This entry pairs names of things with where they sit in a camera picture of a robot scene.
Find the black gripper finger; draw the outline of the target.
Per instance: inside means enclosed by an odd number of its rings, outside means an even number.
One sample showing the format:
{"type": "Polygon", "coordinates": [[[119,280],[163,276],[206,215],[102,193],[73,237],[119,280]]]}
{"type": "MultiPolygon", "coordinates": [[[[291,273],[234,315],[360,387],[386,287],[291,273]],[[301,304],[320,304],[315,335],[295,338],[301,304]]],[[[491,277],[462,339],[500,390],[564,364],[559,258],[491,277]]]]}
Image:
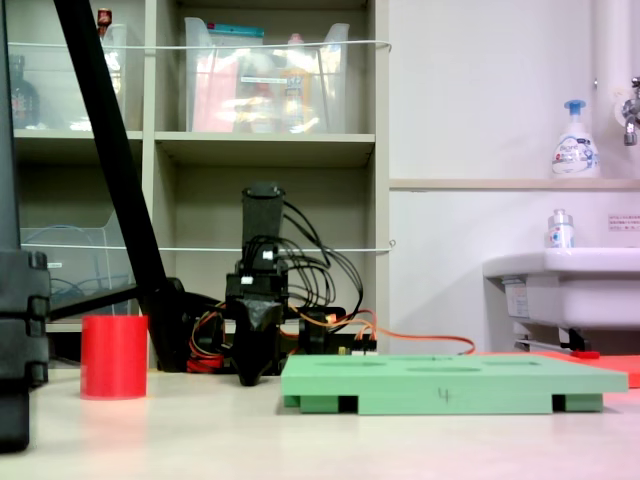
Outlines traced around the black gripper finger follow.
{"type": "Polygon", "coordinates": [[[281,303],[259,302],[258,313],[259,323],[254,331],[254,385],[279,368],[281,303]]]}
{"type": "Polygon", "coordinates": [[[251,359],[251,323],[245,305],[241,301],[232,302],[232,318],[236,323],[232,363],[243,386],[253,385],[251,359]]]}

